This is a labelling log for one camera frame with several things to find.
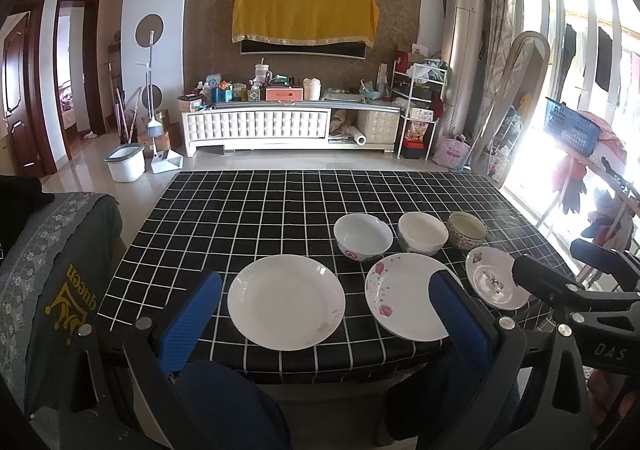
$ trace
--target black and white grid tablecloth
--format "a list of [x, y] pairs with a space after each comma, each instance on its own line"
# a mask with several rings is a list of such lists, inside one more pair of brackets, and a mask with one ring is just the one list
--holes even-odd
[[[375, 171], [181, 172], [133, 240], [105, 296], [98, 324], [132, 324], [162, 309], [203, 268], [220, 273], [223, 296], [192, 359], [213, 359], [247, 373], [257, 383], [318, 383], [382, 378], [427, 361], [441, 342], [411, 342], [382, 328], [364, 297], [372, 263], [342, 255], [333, 225], [345, 213], [366, 212], [398, 231], [408, 211], [446, 221], [468, 211], [489, 229], [487, 243], [513, 256], [529, 253], [571, 275], [561, 256], [488, 182], [475, 175]], [[400, 251], [397, 239], [386, 253]], [[345, 318], [322, 344], [278, 352], [247, 341], [235, 328], [226, 292], [257, 258], [305, 255], [333, 271], [346, 295]], [[450, 267], [469, 293], [465, 254], [445, 247], [436, 259]], [[514, 311], [520, 325], [546, 322], [548, 307], [535, 299]]]

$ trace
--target paper roll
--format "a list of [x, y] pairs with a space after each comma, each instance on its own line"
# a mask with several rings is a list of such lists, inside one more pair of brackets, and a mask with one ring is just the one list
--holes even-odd
[[360, 146], [364, 145], [367, 142], [367, 138], [364, 137], [362, 132], [360, 130], [358, 130], [357, 128], [355, 128], [354, 126], [350, 126], [347, 129], [347, 133], [349, 135], [353, 136], [353, 139], [355, 140], [355, 142], [357, 144], [359, 144]]

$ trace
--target gray fabric cover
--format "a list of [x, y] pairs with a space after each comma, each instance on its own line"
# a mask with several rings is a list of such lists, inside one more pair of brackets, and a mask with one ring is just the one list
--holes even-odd
[[26, 414], [58, 405], [71, 336], [93, 321], [122, 229], [110, 195], [76, 192], [28, 220], [0, 267], [0, 374]]

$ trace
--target blue bowl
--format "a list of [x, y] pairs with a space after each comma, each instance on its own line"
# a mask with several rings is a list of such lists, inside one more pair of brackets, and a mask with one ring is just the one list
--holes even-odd
[[367, 101], [373, 101], [374, 99], [380, 99], [382, 93], [379, 90], [364, 90], [361, 88], [360, 93]]

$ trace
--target yellow cloth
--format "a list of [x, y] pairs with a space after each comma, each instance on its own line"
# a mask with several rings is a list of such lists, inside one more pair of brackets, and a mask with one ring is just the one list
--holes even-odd
[[236, 0], [232, 40], [373, 47], [379, 14], [375, 0]]

